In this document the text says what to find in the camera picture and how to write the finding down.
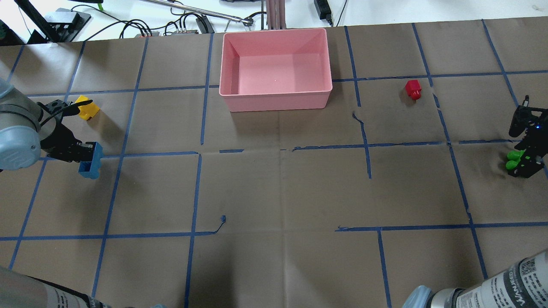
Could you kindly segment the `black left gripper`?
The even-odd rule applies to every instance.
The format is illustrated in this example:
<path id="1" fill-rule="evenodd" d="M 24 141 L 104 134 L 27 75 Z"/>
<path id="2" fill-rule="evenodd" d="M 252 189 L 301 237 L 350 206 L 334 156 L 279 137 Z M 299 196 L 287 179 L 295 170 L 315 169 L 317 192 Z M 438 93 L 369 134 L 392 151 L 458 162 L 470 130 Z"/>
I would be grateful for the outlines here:
<path id="1" fill-rule="evenodd" d="M 69 163 L 90 160 L 92 146 L 76 139 L 74 133 L 62 124 L 62 120 L 66 116 L 78 115 L 78 106 L 91 102 L 92 100 L 82 103 L 54 100 L 48 104 L 39 103 L 42 109 L 39 117 L 41 128 L 45 128 L 49 121 L 54 124 L 52 132 L 40 142 L 48 157 Z"/>

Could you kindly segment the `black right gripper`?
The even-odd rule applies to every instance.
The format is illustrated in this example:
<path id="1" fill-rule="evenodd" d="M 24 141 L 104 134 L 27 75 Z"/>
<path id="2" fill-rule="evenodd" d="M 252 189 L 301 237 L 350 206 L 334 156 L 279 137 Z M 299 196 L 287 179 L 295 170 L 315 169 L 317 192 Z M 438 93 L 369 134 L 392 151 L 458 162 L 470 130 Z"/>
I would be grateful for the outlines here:
<path id="1" fill-rule="evenodd" d="M 517 138 L 523 132 L 525 136 L 515 150 L 525 150 L 519 166 L 508 171 L 511 177 L 530 178 L 544 169 L 543 157 L 547 154 L 547 109 L 518 106 L 509 129 L 509 135 Z"/>

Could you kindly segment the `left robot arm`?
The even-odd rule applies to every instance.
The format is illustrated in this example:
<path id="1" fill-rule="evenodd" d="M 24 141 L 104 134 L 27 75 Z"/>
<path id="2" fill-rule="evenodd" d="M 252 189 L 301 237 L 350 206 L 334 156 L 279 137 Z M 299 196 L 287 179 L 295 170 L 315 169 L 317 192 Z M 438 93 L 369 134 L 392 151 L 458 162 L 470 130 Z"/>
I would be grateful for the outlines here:
<path id="1" fill-rule="evenodd" d="M 85 178 L 96 179 L 103 148 L 98 142 L 82 142 L 63 124 L 68 116 L 80 115 L 93 104 L 87 98 L 76 102 L 54 100 L 36 103 L 12 84 L 0 86 L 0 168 L 18 170 L 35 164 L 44 151 L 47 157 L 80 164 Z"/>

